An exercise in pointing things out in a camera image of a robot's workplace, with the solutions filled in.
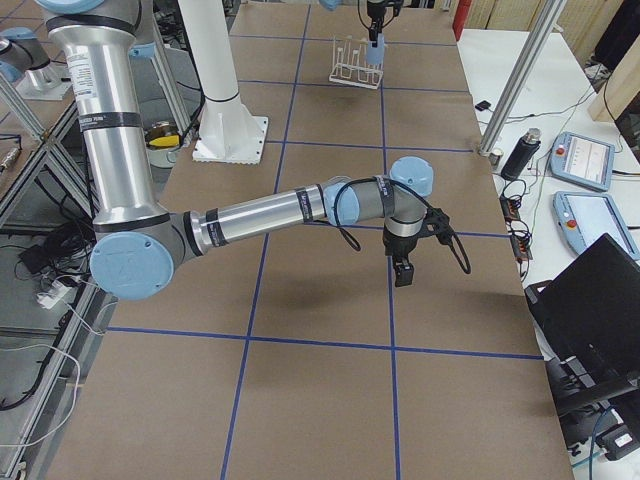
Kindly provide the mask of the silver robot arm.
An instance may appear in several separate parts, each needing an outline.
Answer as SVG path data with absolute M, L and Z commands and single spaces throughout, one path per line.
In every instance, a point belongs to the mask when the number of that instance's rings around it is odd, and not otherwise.
M 382 176 L 336 177 L 205 214 L 172 213 L 154 194 L 129 57 L 150 29 L 151 4 L 45 1 L 42 9 L 50 38 L 66 55 L 99 196 L 90 270 L 103 290 L 145 299 L 164 289 L 180 265 L 213 248 L 298 224 L 338 227 L 373 218 L 384 222 L 397 284 L 411 282 L 409 253 L 434 234 L 437 217 L 428 203 L 427 161 L 404 157 Z

